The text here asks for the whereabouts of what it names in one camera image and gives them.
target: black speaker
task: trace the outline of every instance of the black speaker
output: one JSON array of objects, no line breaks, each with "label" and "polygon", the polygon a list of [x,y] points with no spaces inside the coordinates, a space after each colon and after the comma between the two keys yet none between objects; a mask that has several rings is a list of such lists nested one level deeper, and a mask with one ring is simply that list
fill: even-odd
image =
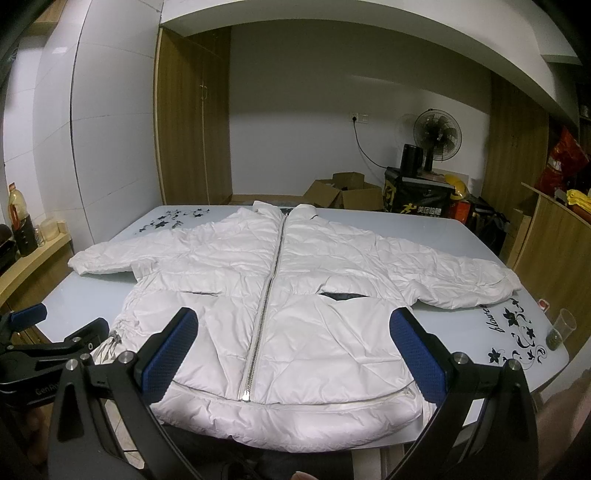
[{"label": "black speaker", "polygon": [[400,162],[400,175],[415,178],[422,164],[423,149],[415,145],[404,144],[402,162]]}]

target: blue gripper pad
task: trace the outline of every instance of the blue gripper pad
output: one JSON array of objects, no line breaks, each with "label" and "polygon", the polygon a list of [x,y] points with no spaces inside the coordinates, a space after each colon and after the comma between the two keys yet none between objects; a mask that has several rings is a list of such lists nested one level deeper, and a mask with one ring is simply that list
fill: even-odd
[{"label": "blue gripper pad", "polygon": [[148,405],[162,400],[197,338],[198,328],[197,314],[181,308],[162,332],[150,336],[139,349],[134,379]]},{"label": "blue gripper pad", "polygon": [[38,303],[27,309],[13,312],[8,326],[13,332],[22,332],[25,328],[32,327],[46,318],[47,308],[42,303]]},{"label": "blue gripper pad", "polygon": [[[449,352],[437,337],[425,332],[406,308],[396,309],[390,315],[390,337],[413,374],[425,400],[439,407],[447,395],[448,376],[441,367],[441,360],[448,358]],[[436,351],[432,353],[426,343]]]}]

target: open cardboard box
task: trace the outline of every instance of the open cardboard box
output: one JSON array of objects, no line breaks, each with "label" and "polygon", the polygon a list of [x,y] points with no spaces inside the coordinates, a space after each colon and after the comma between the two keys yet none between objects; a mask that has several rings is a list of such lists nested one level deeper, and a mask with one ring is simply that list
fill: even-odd
[{"label": "open cardboard box", "polygon": [[322,208],[346,210],[382,210],[381,187],[368,183],[362,173],[347,171],[333,174],[331,179],[315,180],[304,198]]}]

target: fan stand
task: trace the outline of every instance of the fan stand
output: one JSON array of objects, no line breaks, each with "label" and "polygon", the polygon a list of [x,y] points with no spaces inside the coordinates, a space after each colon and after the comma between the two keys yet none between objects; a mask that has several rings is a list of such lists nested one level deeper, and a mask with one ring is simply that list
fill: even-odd
[{"label": "fan stand", "polygon": [[427,149],[427,155],[425,156],[425,166],[423,167],[423,171],[432,171],[433,169],[433,150],[433,147]]}]

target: black power cord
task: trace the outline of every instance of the black power cord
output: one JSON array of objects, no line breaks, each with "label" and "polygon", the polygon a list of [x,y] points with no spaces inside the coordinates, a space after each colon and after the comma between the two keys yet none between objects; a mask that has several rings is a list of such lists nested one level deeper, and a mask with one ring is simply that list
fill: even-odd
[{"label": "black power cord", "polygon": [[354,117],[352,118],[352,120],[353,120],[353,130],[355,130],[355,140],[357,140],[357,146],[358,146],[358,147],[359,147],[359,149],[361,150],[361,153],[362,153],[363,155],[365,155],[365,158],[367,158],[367,159],[368,159],[368,160],[369,160],[371,163],[373,163],[373,164],[374,164],[376,167],[383,168],[383,169],[385,170],[385,169],[386,169],[386,167],[383,167],[383,166],[381,166],[381,165],[377,164],[376,162],[374,162],[374,161],[373,161],[371,158],[369,158],[369,157],[368,157],[367,153],[365,153],[365,152],[363,151],[363,148],[361,148],[361,144],[359,143],[359,138],[357,137],[357,127],[355,126],[355,123],[357,122],[357,117],[355,117],[355,116],[354,116]]}]

